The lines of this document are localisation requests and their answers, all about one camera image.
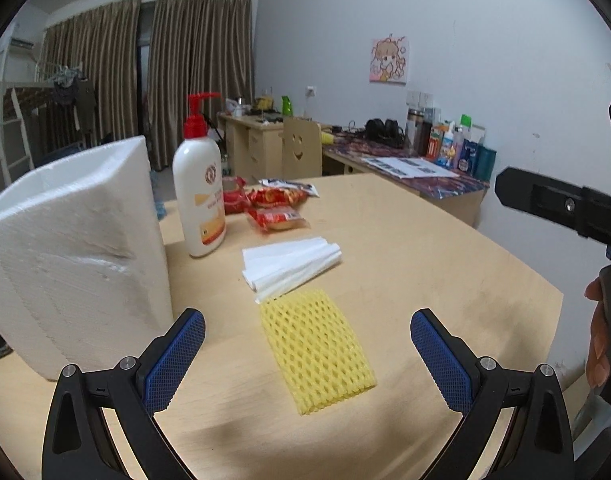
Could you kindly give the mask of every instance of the tissue paper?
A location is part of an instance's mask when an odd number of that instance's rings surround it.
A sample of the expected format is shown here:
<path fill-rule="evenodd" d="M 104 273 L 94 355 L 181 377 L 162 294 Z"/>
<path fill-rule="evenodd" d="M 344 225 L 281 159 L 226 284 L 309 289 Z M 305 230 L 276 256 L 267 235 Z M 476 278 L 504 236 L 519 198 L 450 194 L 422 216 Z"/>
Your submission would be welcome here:
<path fill-rule="evenodd" d="M 256 302 L 278 298 L 341 261 L 341 248 L 325 238 L 310 238 L 245 249 L 243 276 Z"/>
<path fill-rule="evenodd" d="M 43 166 L 0 195 L 0 333 L 47 379 L 114 367 L 173 322 L 143 137 Z"/>

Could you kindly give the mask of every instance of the red snack bag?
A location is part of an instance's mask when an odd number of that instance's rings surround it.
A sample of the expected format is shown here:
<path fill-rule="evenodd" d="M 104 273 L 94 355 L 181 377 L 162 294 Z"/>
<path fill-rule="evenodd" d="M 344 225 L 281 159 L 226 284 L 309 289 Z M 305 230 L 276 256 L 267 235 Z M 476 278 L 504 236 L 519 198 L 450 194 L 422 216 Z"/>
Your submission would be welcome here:
<path fill-rule="evenodd" d="M 251 209 L 248 211 L 248 216 L 265 232 L 286 231 L 307 224 L 304 218 L 291 207 Z"/>
<path fill-rule="evenodd" d="M 246 196 L 244 187 L 246 181 L 240 176 L 232 177 L 226 176 L 223 179 L 224 183 L 224 205 L 226 206 L 226 215 L 232 215 L 237 213 L 244 213 L 252 204 Z"/>
<path fill-rule="evenodd" d="M 248 193 L 248 199 L 255 207 L 297 206 L 307 198 L 301 189 L 278 189 L 264 187 Z"/>

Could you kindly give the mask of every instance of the metal ladder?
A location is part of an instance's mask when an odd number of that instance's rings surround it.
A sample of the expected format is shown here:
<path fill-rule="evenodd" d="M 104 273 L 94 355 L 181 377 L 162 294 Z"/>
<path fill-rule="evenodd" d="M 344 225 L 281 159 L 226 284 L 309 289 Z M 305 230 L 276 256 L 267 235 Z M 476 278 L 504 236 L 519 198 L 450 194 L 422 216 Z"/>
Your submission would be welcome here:
<path fill-rule="evenodd" d="M 28 166 L 30 170 L 34 170 L 34 161 L 32 160 L 32 154 L 30 153 L 30 143 L 28 142 L 28 132 L 26 130 L 25 121 L 23 120 L 22 109 L 19 106 L 19 99 L 17 99 L 17 92 L 14 88 L 10 89 L 10 98 L 12 99 L 12 106 L 14 107 L 14 113 L 16 117 L 7 121 L 4 121 L 4 97 L 6 96 L 6 88 L 2 84 L 0 86 L 0 162 L 1 162 L 1 170 L 4 174 L 4 183 L 6 187 L 12 184 L 12 179 L 10 178 L 10 170 L 12 168 L 17 167 L 24 162 L 28 162 Z M 4 127 L 8 124 L 19 123 L 21 132 L 22 132 L 22 141 L 23 141 L 23 151 L 25 155 L 22 156 L 19 160 L 8 164 L 8 160 L 6 157 L 6 140 L 4 138 Z"/>

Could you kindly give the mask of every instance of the paper document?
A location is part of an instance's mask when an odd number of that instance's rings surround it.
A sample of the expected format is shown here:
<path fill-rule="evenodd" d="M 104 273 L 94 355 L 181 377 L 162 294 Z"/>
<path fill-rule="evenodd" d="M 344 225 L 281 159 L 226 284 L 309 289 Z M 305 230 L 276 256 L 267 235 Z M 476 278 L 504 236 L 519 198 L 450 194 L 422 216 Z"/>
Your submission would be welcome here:
<path fill-rule="evenodd" d="M 441 168 L 424 158 L 397 158 L 396 156 L 368 156 L 364 162 L 397 178 L 428 178 L 429 176 L 456 177 L 457 173 Z"/>

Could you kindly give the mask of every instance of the wooden chair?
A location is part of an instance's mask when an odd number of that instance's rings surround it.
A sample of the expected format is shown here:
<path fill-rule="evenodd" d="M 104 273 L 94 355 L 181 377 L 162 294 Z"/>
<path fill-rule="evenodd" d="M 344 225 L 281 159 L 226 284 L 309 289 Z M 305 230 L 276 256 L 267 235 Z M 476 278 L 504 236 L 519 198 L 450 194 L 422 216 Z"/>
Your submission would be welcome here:
<path fill-rule="evenodd" d="M 321 126 L 286 117 L 283 121 L 282 174 L 286 180 L 321 176 Z"/>

